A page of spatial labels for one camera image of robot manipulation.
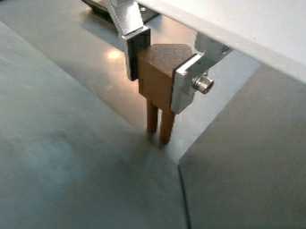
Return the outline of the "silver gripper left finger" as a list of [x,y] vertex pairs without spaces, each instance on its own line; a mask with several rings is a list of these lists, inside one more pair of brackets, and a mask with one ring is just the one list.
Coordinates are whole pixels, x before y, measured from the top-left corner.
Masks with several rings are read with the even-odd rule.
[[122,44],[126,75],[130,81],[137,76],[137,54],[150,45],[150,29],[140,22],[118,22],[112,20],[118,32],[118,39]]

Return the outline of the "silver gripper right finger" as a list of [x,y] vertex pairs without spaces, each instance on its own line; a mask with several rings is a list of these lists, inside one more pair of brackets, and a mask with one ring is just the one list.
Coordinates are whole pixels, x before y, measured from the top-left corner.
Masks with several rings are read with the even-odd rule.
[[174,68],[170,110],[180,114],[192,103],[196,92],[207,94],[213,86],[209,68],[231,53],[231,49],[201,33],[195,39],[196,53]]

